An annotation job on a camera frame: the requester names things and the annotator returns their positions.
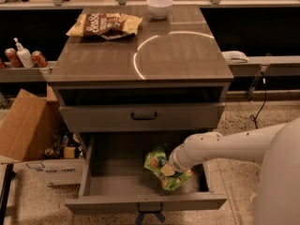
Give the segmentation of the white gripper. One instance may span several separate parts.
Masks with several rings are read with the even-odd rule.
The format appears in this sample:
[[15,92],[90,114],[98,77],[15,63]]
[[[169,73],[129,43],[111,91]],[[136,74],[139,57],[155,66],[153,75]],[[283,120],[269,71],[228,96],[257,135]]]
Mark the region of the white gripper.
[[161,173],[164,176],[172,176],[175,174],[175,171],[182,173],[189,169],[189,160],[185,154],[185,151],[180,147],[175,148],[170,156],[169,163],[165,163],[160,169]]

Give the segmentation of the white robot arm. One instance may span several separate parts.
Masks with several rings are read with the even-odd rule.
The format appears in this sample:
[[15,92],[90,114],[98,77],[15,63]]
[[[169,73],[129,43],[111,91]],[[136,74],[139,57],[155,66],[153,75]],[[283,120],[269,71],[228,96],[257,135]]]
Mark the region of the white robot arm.
[[300,118],[227,136],[190,135],[172,150],[161,171],[171,176],[214,158],[262,165],[254,225],[300,225]]

